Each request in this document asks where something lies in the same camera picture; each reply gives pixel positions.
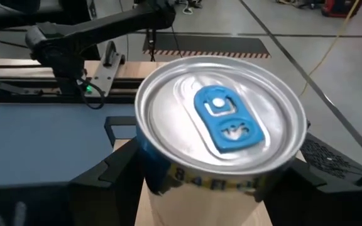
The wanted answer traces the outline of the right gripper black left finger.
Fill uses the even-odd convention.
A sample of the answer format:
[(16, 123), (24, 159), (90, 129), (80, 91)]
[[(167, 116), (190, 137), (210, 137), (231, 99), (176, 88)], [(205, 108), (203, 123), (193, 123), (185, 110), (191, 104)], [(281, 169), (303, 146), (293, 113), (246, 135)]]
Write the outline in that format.
[(132, 139), (70, 181), (74, 224), (134, 225), (142, 184), (139, 147), (136, 139)]

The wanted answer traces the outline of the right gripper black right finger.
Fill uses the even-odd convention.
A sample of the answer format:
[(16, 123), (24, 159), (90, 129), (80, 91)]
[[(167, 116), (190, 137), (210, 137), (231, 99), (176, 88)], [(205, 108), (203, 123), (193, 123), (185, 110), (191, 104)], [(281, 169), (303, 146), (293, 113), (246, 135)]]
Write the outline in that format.
[(337, 200), (317, 189), (324, 181), (295, 159), (291, 167), (266, 196), (265, 206), (276, 226), (328, 226), (344, 221)]

